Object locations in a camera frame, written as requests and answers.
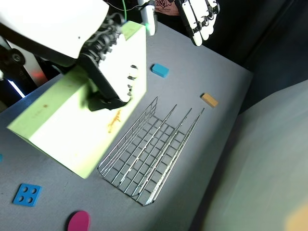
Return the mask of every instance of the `wire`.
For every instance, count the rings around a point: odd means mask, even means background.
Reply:
[[[117,7],[115,7],[114,5],[112,5],[112,4],[109,3],[109,2],[107,2],[107,3],[108,3],[109,5],[111,5],[113,8],[116,8],[116,9],[119,10],[119,11],[124,11],[123,9],[117,8]],[[131,11],[131,10],[135,9],[136,7],[141,7],[141,6],[136,5],[136,6],[130,8],[130,9],[126,10],[126,11]]]
[[[126,19],[127,19],[127,14],[126,14],[126,5],[125,5],[124,0],[122,0],[122,3],[123,3],[123,9],[124,9],[124,18],[125,18],[125,21],[126,21]]]

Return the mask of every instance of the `metal wire basket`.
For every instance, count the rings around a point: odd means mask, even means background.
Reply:
[[[157,97],[99,164],[103,178],[145,206],[153,203],[163,188],[200,115],[186,133],[179,129],[188,113],[174,128],[155,116]]]

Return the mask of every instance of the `blue object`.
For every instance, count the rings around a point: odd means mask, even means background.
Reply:
[[[33,207],[37,202],[42,187],[32,184],[21,184],[13,204]]]
[[[154,64],[152,66],[152,72],[159,75],[160,77],[166,78],[168,73],[169,73],[169,69],[162,66],[161,64]]]

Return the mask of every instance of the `blue block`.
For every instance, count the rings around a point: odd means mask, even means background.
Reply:
[[[32,184],[21,184],[13,204],[33,207],[37,202],[42,187]]]
[[[160,64],[154,64],[152,66],[152,72],[159,75],[160,77],[166,78],[169,73],[169,69]]]

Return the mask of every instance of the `gray tabletop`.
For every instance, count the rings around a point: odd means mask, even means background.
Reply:
[[[189,228],[252,74],[206,47],[193,46],[190,39],[162,24],[155,36],[147,38],[148,68],[154,63],[168,67],[169,75],[163,79],[148,71],[147,93],[120,133],[129,128],[156,96],[159,96],[158,117],[164,117],[178,104],[169,120],[171,125],[179,122],[190,107],[192,115],[188,122],[192,122],[205,107],[155,203],[142,207],[103,180],[96,170],[84,180],[6,129],[61,77],[58,76],[0,114],[1,231],[65,230],[67,218],[78,210],[90,213],[91,231],[186,231]],[[204,92],[219,101],[216,108],[210,108],[200,99]],[[12,204],[21,183],[42,186],[35,207]]]

